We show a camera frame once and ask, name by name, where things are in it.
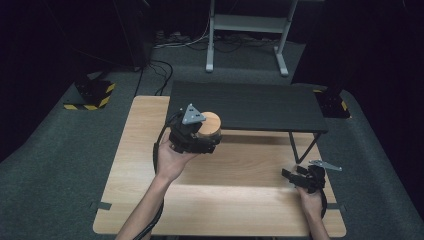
human arm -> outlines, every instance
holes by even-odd
[[[116,239],[133,239],[153,220],[171,183],[180,176],[185,165],[197,156],[191,153],[180,154],[172,150],[169,134],[164,135],[158,153],[156,176]]]
[[[307,190],[302,187],[296,187],[296,189],[300,194],[302,209],[308,221],[312,238],[314,240],[330,239],[321,218],[321,193],[316,191],[315,193],[309,194]]]

metal rack leg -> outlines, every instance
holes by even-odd
[[[284,24],[283,34],[281,35],[280,44],[274,47],[275,57],[277,58],[278,67],[280,68],[280,73],[283,77],[289,75],[287,70],[286,62],[283,58],[283,49],[286,44],[287,35],[289,34],[291,22],[293,20],[294,11],[296,10],[298,0],[293,0],[290,5],[289,15],[287,16],[287,21]]]
[[[211,0],[211,9],[210,9],[210,17],[209,17],[209,45],[208,45],[208,53],[206,57],[206,72],[209,72],[209,73],[213,71],[214,28],[215,28],[215,0]]]
[[[312,147],[317,143],[320,136],[321,136],[321,133],[317,133],[314,136],[314,140],[312,140],[312,143],[306,149],[305,153],[303,153],[302,157],[299,158],[299,155],[298,155],[297,149],[296,149],[296,143],[295,143],[294,137],[293,137],[293,133],[289,132],[290,144],[292,145],[292,148],[293,148],[294,159],[296,161],[296,164],[302,163],[302,161],[306,158],[306,155],[308,155],[308,153],[311,151]]]

wooden table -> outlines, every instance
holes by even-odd
[[[152,148],[162,128],[169,97],[134,99],[93,229],[116,234],[154,177]],[[153,234],[197,236],[306,236],[309,233],[297,191],[281,176],[295,165],[288,133],[223,130],[213,154],[189,162],[171,185]],[[310,133],[294,133],[298,149]],[[315,146],[308,160],[320,159]],[[327,178],[328,203],[336,203]],[[331,237],[346,234],[340,211],[328,209],[324,224]]]

forearm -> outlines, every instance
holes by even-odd
[[[312,217],[307,215],[306,219],[308,220],[309,230],[311,231],[312,238],[314,240],[330,239],[321,217]]]
[[[143,231],[155,217],[170,184],[169,180],[157,176],[153,179],[143,199],[122,226],[116,239],[133,239]]]

gray carpet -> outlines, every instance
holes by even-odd
[[[279,75],[270,46],[216,52],[212,74],[205,73],[206,51],[163,48],[152,58],[173,67],[163,92],[169,95],[173,81],[290,84],[303,47],[287,44],[284,50],[288,78]],[[166,65],[152,63],[169,74]],[[155,70],[165,73],[146,67],[139,86],[140,72],[110,73],[106,79],[116,88],[101,110],[64,110],[59,101],[31,138],[0,164],[0,239],[114,238],[93,232],[96,206],[133,97],[154,95],[163,84]],[[330,131],[318,146],[323,160],[343,167],[343,172],[328,173],[343,209],[343,239],[424,239],[423,222],[360,106],[349,93],[342,96],[353,118],[327,119]]]

